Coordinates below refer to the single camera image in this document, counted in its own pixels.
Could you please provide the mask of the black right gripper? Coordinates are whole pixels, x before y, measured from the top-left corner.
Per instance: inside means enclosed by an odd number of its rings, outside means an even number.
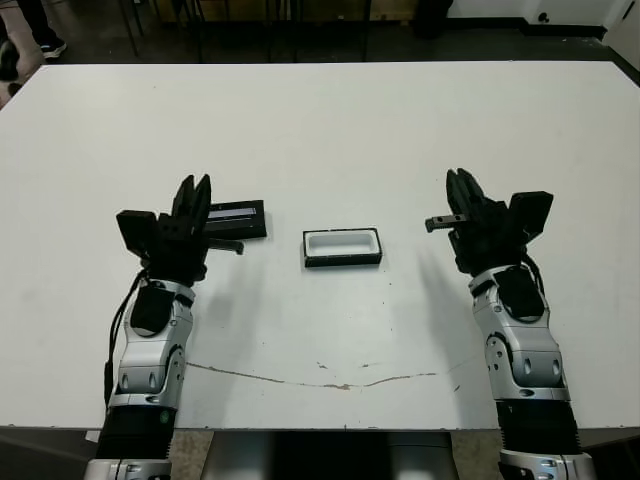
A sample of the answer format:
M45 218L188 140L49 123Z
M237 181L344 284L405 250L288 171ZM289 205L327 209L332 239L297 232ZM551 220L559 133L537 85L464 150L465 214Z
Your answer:
M522 263L523 247L505 230L509 209L504 201L484 200L475 177L463 168L447 171L446 195L452 214L427 218L425 227L429 233L449 231L461 273L479 275L492 268Z

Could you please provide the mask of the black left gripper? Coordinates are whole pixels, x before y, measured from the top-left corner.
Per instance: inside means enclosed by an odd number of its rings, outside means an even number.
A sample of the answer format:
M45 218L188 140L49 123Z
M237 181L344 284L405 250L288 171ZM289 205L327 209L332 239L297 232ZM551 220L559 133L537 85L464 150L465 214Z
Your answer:
M195 186L194 176L188 175L174 197L171 215L159 215L143 255L142 267L150 278L192 286L206 276L209 250L244 253L241 241L213 238L205 232L210 204L210 176L205 174Z

